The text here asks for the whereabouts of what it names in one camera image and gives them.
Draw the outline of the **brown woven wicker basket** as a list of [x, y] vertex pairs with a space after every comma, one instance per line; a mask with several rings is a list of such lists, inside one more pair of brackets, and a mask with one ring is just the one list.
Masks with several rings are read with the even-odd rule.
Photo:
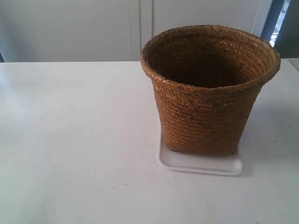
[[153, 37], [141, 66], [153, 85], [165, 145], [186, 154], [234, 154], [258, 94], [280, 64], [265, 40], [221, 25]]

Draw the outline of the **white rectangular plastic tray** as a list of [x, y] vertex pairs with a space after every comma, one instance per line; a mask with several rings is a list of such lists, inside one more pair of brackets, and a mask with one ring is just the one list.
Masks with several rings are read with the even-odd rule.
[[239, 152], [230, 156], [215, 157], [183, 154], [169, 150], [159, 129], [157, 161], [165, 169], [178, 172], [207, 175], [237, 176], [244, 170], [244, 162]]

